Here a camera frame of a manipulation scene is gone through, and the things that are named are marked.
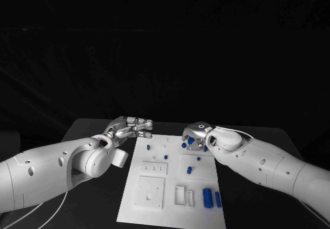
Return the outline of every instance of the white rectangular piece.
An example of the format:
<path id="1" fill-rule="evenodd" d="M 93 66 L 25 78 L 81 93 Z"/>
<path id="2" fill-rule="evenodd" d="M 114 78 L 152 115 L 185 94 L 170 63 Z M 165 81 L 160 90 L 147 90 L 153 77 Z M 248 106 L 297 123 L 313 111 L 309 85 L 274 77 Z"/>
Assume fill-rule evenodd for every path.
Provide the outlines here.
<path id="1" fill-rule="evenodd" d="M 153 135 L 152 139 L 137 138 L 117 222 L 181 229 L 225 229 L 224 208 L 205 208 L 204 203 L 204 189 L 211 188 L 212 193 L 219 192 L 212 152 L 209 150 L 206 152 L 204 150 L 188 150 L 182 147 L 182 143 L 182 136 Z M 186 154 L 192 155 L 196 163 L 199 163 L 199 167 L 191 163 L 191 166 L 193 165 L 192 175 L 198 172 L 198 168 L 202 170 L 212 169 L 215 171 L 212 180 L 182 178 L 182 155 Z M 143 162 L 168 164 L 168 175 L 142 173 Z M 140 176 L 165 179 L 163 208 L 136 206 L 134 201 Z M 185 207 L 175 205 L 176 186 L 185 187 Z M 193 194 L 192 202 L 189 200 L 191 192 L 188 190 Z M 150 200 L 147 200 L 144 193 L 140 199 L 143 200 L 143 198 L 146 202 L 152 201 L 153 195 L 150 196 Z"/>
<path id="2" fill-rule="evenodd" d="M 188 174 L 188 167 L 192 167 L 191 174 Z M 215 157 L 182 155 L 182 178 L 218 181 Z"/>
<path id="3" fill-rule="evenodd" d="M 165 178 L 139 177 L 134 206 L 163 208 Z"/>
<path id="4" fill-rule="evenodd" d="M 179 207 L 185 207 L 185 187 L 176 186 L 175 192 L 175 205 Z"/>
<path id="5" fill-rule="evenodd" d="M 143 161 L 142 174 L 166 176 L 168 175 L 168 164 Z"/>
<path id="6" fill-rule="evenodd" d="M 193 191 L 188 191 L 188 207 L 195 208 L 195 197 L 193 197 Z"/>

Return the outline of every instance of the white board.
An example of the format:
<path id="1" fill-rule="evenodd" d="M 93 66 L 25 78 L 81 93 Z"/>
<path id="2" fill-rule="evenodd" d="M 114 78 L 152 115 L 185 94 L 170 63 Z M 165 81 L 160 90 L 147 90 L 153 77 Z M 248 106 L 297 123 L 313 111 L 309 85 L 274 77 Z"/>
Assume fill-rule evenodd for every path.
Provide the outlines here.
<path id="1" fill-rule="evenodd" d="M 215 158 L 211 151 L 189 151 L 182 148 L 181 138 L 182 136 L 169 135 L 153 135 L 152 139 L 137 138 L 117 222 L 182 229 L 225 229 L 224 209 L 217 207 L 215 199 L 215 192 L 219 192 Z M 159 170 L 160 165 L 165 166 L 163 164 L 166 164 L 166 173 Z M 193 165 L 192 173 L 188 174 L 196 175 L 193 179 L 192 176 L 185 177 L 183 170 L 188 168 L 183 167 L 188 164 Z M 137 190 L 142 188 L 140 177 L 157 177 L 156 180 L 165 180 L 162 207 L 159 207 L 160 204 L 156 205 L 160 203 L 160 195 L 150 194 L 156 190 L 155 185 L 159 184 L 156 181 L 137 194 Z M 214 208 L 205 208 L 204 205 L 205 188 L 212 189 Z M 185 201 L 178 199 L 178 203 L 185 203 L 185 206 L 176 205 L 176 197 L 182 198 L 182 190 L 185 190 Z M 157 196 L 156 202 L 149 206 L 155 195 Z M 137 196 L 144 202 L 140 203 L 140 206 L 136 205 Z"/>

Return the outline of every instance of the table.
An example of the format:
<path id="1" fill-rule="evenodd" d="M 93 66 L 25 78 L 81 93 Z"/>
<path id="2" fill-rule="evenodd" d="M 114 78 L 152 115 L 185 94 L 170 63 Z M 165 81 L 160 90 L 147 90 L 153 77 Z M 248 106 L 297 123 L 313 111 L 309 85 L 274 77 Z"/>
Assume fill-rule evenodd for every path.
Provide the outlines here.
<path id="1" fill-rule="evenodd" d="M 78 119 L 62 141 L 101 134 L 110 121 L 111 120 L 107 119 Z M 152 132 L 159 135 L 182 135 L 188 125 L 189 124 L 155 122 Z M 283 129 L 218 125 L 247 132 L 257 139 L 277 145 L 302 159 L 302 155 Z M 120 149 L 130 154 L 124 168 L 110 166 L 108 171 L 100 178 L 84 182 L 68 192 L 62 208 L 44 229 L 163 228 L 116 221 L 134 146 L 136 139 L 129 138 L 127 142 L 120 146 Z M 289 194 L 257 185 L 221 163 L 217 163 L 217 169 L 228 229 L 327 228 L 299 200 Z M 49 200 L 10 228 L 39 228 L 54 215 L 62 199 L 64 194 Z"/>

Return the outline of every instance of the robotic hand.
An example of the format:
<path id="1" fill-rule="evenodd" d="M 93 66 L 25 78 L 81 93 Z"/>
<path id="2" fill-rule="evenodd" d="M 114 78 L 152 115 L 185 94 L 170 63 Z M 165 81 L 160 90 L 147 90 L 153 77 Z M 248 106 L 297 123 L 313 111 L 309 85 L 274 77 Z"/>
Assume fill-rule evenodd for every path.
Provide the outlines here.
<path id="1" fill-rule="evenodd" d="M 215 159 L 254 183 L 286 192 L 330 221 L 330 171 L 310 165 L 273 144 L 238 130 L 198 122 L 183 131 L 188 150 L 208 146 Z"/>
<path id="2" fill-rule="evenodd" d="M 0 213 L 35 206 L 100 177 L 110 165 L 124 166 L 117 149 L 129 137 L 152 138 L 153 121 L 119 117 L 104 133 L 31 149 L 0 163 Z"/>

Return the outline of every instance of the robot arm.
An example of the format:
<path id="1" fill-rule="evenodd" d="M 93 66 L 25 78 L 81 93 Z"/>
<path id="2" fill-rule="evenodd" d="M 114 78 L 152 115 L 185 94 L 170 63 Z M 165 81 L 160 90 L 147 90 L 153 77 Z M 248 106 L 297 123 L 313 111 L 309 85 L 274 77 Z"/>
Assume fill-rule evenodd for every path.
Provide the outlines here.
<path id="1" fill-rule="evenodd" d="M 121 116 L 104 133 L 31 149 L 0 163 L 0 213 L 35 206 L 124 166 L 129 137 L 152 138 L 153 121 Z"/>
<path id="2" fill-rule="evenodd" d="M 299 160 L 281 148 L 238 131 L 198 122 L 183 131 L 188 150 L 208 146 L 215 159 L 254 183 L 286 192 L 330 221 L 330 171 Z"/>

